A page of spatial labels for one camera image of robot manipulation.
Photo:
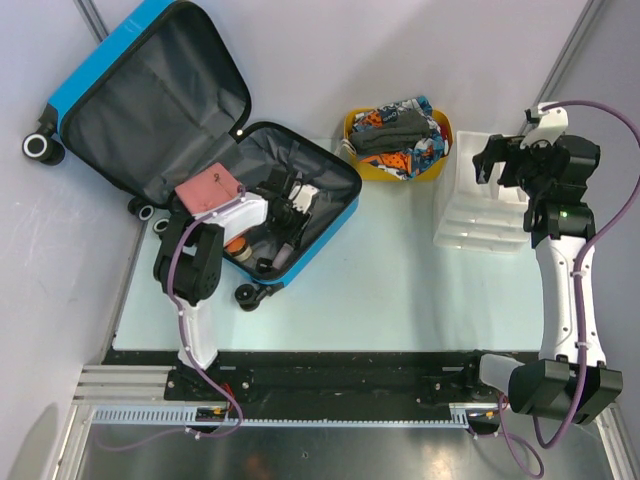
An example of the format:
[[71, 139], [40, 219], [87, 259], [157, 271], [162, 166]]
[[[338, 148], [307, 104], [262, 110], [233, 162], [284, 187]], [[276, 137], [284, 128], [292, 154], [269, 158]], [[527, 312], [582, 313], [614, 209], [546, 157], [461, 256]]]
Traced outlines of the white plastic drawer organizer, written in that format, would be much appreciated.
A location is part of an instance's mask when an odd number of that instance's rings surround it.
[[488, 139], [487, 133], [456, 133], [435, 182], [433, 241], [438, 246], [513, 254], [530, 241], [523, 229], [528, 197], [518, 187], [497, 183], [504, 165], [494, 165], [487, 184], [476, 182], [472, 159]]

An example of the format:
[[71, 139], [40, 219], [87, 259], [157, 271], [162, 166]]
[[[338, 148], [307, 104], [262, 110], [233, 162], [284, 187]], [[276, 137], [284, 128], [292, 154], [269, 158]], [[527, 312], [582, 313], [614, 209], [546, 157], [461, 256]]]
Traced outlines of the grey dotted socks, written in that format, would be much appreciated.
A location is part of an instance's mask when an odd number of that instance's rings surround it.
[[361, 155], [397, 152], [412, 148], [431, 135], [428, 119], [416, 110], [405, 112], [396, 120], [361, 132], [354, 131], [349, 141]]

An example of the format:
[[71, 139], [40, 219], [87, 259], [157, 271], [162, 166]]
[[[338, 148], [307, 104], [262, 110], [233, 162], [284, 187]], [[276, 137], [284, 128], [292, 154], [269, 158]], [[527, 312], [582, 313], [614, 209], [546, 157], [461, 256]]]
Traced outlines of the blue fish-print kids suitcase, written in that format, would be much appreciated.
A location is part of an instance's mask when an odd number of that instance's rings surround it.
[[[215, 163], [240, 182], [239, 194], [289, 199], [297, 184], [320, 190], [300, 246], [280, 274], [255, 262], [278, 252], [267, 225], [242, 236], [248, 276], [235, 299], [251, 311], [290, 283], [355, 212], [356, 170], [298, 133], [273, 122], [250, 123], [251, 96], [209, 15], [190, 1], [145, 1], [49, 98], [38, 128], [22, 143], [46, 165], [75, 154], [130, 195], [129, 212], [148, 220], [159, 210], [191, 214], [175, 188]], [[158, 234], [162, 234], [168, 221]]]

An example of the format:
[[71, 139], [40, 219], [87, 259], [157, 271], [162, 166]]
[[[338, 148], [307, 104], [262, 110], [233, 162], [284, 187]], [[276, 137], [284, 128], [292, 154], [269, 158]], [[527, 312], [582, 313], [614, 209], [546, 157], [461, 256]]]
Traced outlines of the yellow plastic basket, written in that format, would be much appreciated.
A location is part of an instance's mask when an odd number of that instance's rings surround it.
[[[343, 122], [344, 139], [347, 139], [350, 135], [356, 116], [361, 113], [366, 113], [369, 110], [372, 110], [372, 107], [357, 108], [351, 110], [346, 114]], [[431, 182], [436, 180], [446, 164], [448, 154], [451, 152], [451, 149], [454, 146], [454, 130], [450, 124], [449, 118], [438, 109], [433, 109], [432, 117], [435, 119], [441, 129], [441, 133], [443, 135], [445, 143], [445, 153], [428, 170], [418, 175], [414, 179], [414, 182]], [[360, 162], [356, 158], [356, 155], [353, 153], [348, 154], [348, 159], [350, 164], [359, 173], [363, 181], [400, 182], [400, 179], [396, 178], [391, 173], [387, 173], [382, 169]]]

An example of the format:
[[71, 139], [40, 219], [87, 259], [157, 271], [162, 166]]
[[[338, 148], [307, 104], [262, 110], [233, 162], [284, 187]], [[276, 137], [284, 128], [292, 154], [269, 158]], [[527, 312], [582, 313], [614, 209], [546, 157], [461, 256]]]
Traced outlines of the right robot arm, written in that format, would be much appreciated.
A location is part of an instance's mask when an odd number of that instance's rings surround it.
[[495, 134], [473, 158], [478, 183], [497, 181], [528, 196], [524, 229], [539, 265], [543, 288], [543, 340], [534, 362], [484, 353], [479, 366], [463, 373], [461, 388], [473, 401], [496, 390], [514, 412], [576, 424], [592, 422], [622, 391], [621, 372], [608, 368], [597, 335], [591, 264], [597, 231], [582, 197], [600, 162], [599, 146], [562, 135], [523, 146], [520, 136]]

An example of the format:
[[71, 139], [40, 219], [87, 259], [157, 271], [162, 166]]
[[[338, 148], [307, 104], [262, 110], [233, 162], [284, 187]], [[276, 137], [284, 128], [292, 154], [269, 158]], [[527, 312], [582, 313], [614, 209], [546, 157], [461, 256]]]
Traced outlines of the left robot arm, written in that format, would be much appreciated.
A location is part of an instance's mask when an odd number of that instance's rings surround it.
[[255, 262], [259, 274], [280, 274], [300, 246], [312, 218], [310, 208], [275, 197], [242, 193], [214, 208], [171, 216], [162, 234], [153, 275], [176, 306], [182, 341], [180, 360], [191, 366], [186, 387], [197, 398], [214, 397], [221, 376], [209, 368], [218, 355], [215, 326], [204, 307], [221, 277], [224, 249], [253, 227], [267, 225], [276, 234], [278, 252]]

